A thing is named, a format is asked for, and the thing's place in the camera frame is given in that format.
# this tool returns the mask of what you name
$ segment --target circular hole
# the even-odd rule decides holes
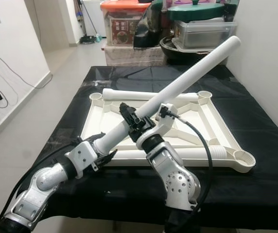
[[[256,164],[255,158],[244,150],[237,150],[233,153],[237,162],[246,167],[253,167]]]
[[[95,92],[95,93],[92,93],[89,95],[89,98],[91,100],[98,100],[102,97],[102,94],[98,93],[98,92]]]
[[[204,98],[211,98],[212,94],[209,91],[200,91],[198,92],[198,95],[200,97],[204,97]]]

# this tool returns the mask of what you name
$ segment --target plastic container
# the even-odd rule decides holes
[[[175,22],[174,45],[181,50],[211,51],[232,36],[237,22]]]
[[[133,45],[137,24],[150,4],[138,3],[138,0],[109,0],[102,3],[107,45]]]

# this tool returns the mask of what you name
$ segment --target table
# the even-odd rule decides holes
[[[80,135],[89,95],[110,87],[158,92],[188,67],[92,67],[39,158]],[[225,66],[216,66],[187,92],[207,90],[228,128],[257,161],[248,173],[214,169],[213,184],[199,215],[201,226],[278,230],[278,127]],[[55,155],[43,166],[51,166]],[[188,168],[205,187],[207,168]],[[43,218],[68,216],[164,223],[161,179],[150,167],[105,167],[61,184]]]

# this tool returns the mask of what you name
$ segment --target green lid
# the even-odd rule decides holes
[[[193,4],[183,4],[168,9],[168,18],[190,22],[195,20],[206,20],[223,16],[224,5],[220,3],[200,3],[194,0]]]

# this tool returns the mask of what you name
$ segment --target white plastic frame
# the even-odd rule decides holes
[[[231,167],[238,172],[248,172],[256,164],[256,160],[250,153],[242,150],[214,107],[211,97],[210,92],[201,91],[198,93],[198,101],[174,99],[171,103],[176,106],[179,115],[201,132],[209,148],[218,150],[216,156],[220,159],[213,157],[213,166]],[[119,113],[121,102],[135,108],[140,108],[146,102],[144,100],[104,101],[100,93],[93,93],[89,98],[92,104],[82,130],[83,139],[113,129],[122,120]],[[203,149],[203,145],[197,135],[185,124],[175,120],[172,129],[164,135],[164,139],[177,150],[185,166],[208,166],[208,160],[202,156],[203,153],[194,153],[197,151],[196,148]],[[220,147],[224,147],[226,156],[218,155],[220,150],[223,150]],[[138,151],[129,137],[115,148],[118,152],[108,166],[149,166],[144,152]]]

